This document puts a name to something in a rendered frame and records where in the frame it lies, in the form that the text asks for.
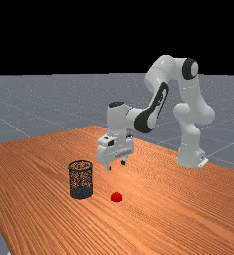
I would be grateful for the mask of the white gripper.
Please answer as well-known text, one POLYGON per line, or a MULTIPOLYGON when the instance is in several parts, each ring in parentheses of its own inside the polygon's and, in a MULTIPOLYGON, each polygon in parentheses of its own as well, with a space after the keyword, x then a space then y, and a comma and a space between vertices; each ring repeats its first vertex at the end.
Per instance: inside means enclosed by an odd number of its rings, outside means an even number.
POLYGON ((105 134, 97 140, 97 162, 111 171, 110 162, 123 158, 122 165, 126 165, 127 158, 134 153, 134 141, 130 132, 109 136, 105 134))

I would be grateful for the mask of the dark mesh basket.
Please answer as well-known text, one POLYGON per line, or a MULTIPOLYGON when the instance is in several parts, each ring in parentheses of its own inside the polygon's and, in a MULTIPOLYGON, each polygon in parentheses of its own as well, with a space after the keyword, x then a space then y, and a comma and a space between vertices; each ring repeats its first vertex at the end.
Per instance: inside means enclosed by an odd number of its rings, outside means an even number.
POLYGON ((86 160, 69 164, 70 196, 74 199, 87 199, 93 195, 93 165, 86 160))

